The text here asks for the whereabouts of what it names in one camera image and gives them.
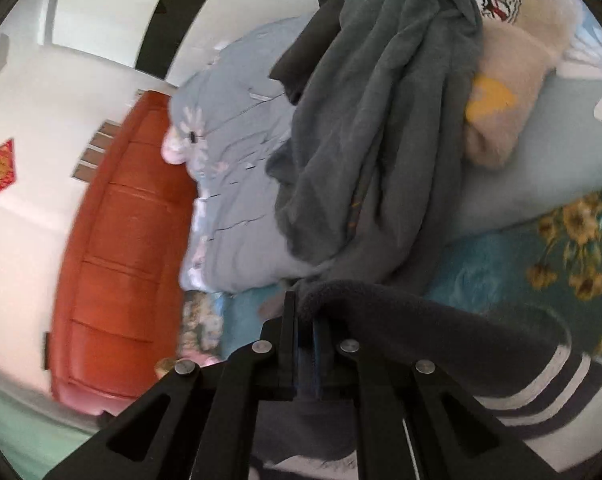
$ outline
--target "gray fleece fabric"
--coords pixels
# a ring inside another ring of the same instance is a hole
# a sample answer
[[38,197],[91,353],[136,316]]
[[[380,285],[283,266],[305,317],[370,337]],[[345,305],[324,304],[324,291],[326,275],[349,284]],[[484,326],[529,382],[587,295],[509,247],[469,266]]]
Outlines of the gray fleece fabric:
[[[382,285],[310,286],[297,312],[299,323],[319,313],[344,322],[362,348],[388,360],[435,362],[561,472],[558,480],[591,480],[602,467],[602,359]],[[252,452],[264,462],[299,454],[339,460],[357,442],[351,408],[307,396],[261,402]]]
[[323,278],[418,293],[460,192],[481,16],[474,0],[346,0],[339,20],[266,166],[277,225],[300,260],[335,258]]

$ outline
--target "teal floral blanket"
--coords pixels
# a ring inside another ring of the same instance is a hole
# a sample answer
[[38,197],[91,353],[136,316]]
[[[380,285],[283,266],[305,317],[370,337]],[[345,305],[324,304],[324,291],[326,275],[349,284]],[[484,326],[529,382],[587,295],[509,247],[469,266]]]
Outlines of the teal floral blanket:
[[427,298],[602,355],[602,190],[451,244]]

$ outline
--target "metal screw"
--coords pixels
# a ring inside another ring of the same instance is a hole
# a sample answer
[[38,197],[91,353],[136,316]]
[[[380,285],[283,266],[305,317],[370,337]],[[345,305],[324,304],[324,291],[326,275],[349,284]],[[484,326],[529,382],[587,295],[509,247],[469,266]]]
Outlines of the metal screw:
[[417,361],[417,364],[415,364],[414,367],[420,374],[425,375],[430,375],[434,373],[434,370],[437,369],[434,363],[432,361],[428,361],[427,359],[421,359],[420,361]]
[[359,351],[359,348],[361,347],[356,339],[344,339],[339,346],[341,347],[341,350],[348,354]]
[[272,350],[272,343],[265,339],[252,343],[252,351],[257,354],[267,354],[270,350]]
[[189,359],[179,359],[174,364],[174,371],[179,375],[190,375],[197,369],[197,364]]

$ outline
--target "gray towel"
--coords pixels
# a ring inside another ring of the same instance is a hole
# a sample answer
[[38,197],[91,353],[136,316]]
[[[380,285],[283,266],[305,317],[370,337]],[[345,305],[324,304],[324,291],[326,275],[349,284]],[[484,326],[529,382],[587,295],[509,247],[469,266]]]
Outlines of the gray towel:
[[335,258],[323,278],[418,293],[459,195],[481,16],[474,0],[346,0],[340,21],[267,164],[277,224],[297,258]]

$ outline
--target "white daisy pattern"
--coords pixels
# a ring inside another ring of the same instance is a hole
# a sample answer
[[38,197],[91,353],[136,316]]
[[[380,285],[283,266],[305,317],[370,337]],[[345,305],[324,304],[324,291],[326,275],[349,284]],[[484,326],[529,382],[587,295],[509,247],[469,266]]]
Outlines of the white daisy pattern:
[[[598,25],[592,34],[583,27],[577,31],[556,73],[564,78],[602,80],[602,29]],[[602,122],[602,97],[594,107],[594,117]]]
[[206,218],[206,198],[198,198],[194,201],[194,215],[192,218],[191,229],[194,232],[200,232],[203,227],[203,221]]
[[217,162],[214,166],[212,166],[212,171],[215,174],[225,173],[229,168],[230,165],[222,160],[220,162]]
[[206,250],[207,250],[207,236],[203,235],[199,238],[199,243],[197,244],[197,250],[194,252],[191,258],[190,267],[188,267],[188,278],[190,279],[190,284],[197,290],[202,290],[204,292],[210,292],[207,288],[206,284],[203,281],[203,262],[206,259]]
[[161,156],[168,164],[183,164],[188,159],[190,140],[179,135],[174,126],[170,126],[163,137]]
[[191,153],[188,157],[188,171],[197,180],[203,177],[207,163],[206,123],[203,111],[197,107],[194,112],[189,108],[183,109],[185,121],[179,123],[182,135],[194,141],[191,144]]

